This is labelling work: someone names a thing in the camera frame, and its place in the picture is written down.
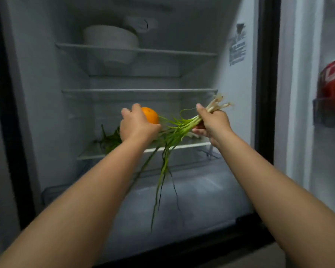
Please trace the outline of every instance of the label sticker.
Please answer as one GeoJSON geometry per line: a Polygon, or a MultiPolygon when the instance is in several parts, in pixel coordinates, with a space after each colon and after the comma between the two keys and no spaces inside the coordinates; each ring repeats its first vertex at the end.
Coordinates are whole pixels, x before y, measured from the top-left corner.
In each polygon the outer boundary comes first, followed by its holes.
{"type": "Polygon", "coordinates": [[[246,31],[244,30],[244,24],[237,25],[237,33],[234,37],[230,38],[230,66],[233,66],[245,59],[247,52],[246,44],[246,31]]]}

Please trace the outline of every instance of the left hand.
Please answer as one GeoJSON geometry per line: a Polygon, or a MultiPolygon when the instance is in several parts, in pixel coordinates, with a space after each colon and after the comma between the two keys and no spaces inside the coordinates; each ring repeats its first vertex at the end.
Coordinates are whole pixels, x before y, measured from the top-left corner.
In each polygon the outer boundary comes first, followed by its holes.
{"type": "Polygon", "coordinates": [[[147,121],[138,103],[134,104],[131,111],[123,108],[123,120],[120,122],[120,138],[125,141],[129,138],[145,139],[149,144],[156,139],[161,131],[160,124],[151,124],[147,121]]]}

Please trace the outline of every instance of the open refrigerator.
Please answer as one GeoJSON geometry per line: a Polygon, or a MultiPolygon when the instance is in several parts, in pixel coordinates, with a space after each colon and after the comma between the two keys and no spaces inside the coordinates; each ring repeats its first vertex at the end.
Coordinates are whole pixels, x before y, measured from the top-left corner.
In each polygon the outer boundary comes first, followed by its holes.
{"type": "MultiPolygon", "coordinates": [[[[120,110],[136,102],[178,117],[223,94],[234,104],[226,111],[237,135],[257,150],[270,136],[265,150],[272,150],[277,59],[270,55],[278,33],[270,30],[278,31],[279,22],[267,21],[271,10],[266,0],[0,0],[27,174],[11,178],[21,226],[32,217],[30,203],[38,214],[105,156],[101,126],[112,134],[120,110]],[[139,23],[139,48],[84,42],[86,27],[121,27],[126,17],[139,23]],[[134,61],[102,62],[122,52],[134,61]]],[[[136,171],[153,151],[145,151],[136,171]]],[[[125,198],[98,263],[226,229],[254,212],[209,140],[185,138],[171,154],[174,182],[164,184],[150,232],[159,152],[125,198]]]]}

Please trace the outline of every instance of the orange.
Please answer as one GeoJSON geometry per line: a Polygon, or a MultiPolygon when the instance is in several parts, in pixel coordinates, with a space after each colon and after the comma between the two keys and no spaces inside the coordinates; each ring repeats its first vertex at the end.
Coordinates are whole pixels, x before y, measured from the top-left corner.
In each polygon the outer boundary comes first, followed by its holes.
{"type": "Polygon", "coordinates": [[[148,107],[142,107],[141,109],[146,116],[147,121],[152,124],[159,124],[159,115],[154,110],[148,107]]]}

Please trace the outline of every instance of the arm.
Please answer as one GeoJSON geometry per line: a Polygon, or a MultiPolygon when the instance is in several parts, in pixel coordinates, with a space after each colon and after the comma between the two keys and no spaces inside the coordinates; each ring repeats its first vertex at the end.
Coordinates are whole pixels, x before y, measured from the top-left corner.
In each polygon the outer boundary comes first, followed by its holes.
{"type": "Polygon", "coordinates": [[[335,213],[233,133],[222,111],[197,110],[211,139],[281,248],[300,268],[335,267],[335,213]]]}
{"type": "Polygon", "coordinates": [[[0,257],[1,267],[92,267],[130,176],[160,125],[140,106],[122,110],[123,143],[47,207],[0,257]]]}

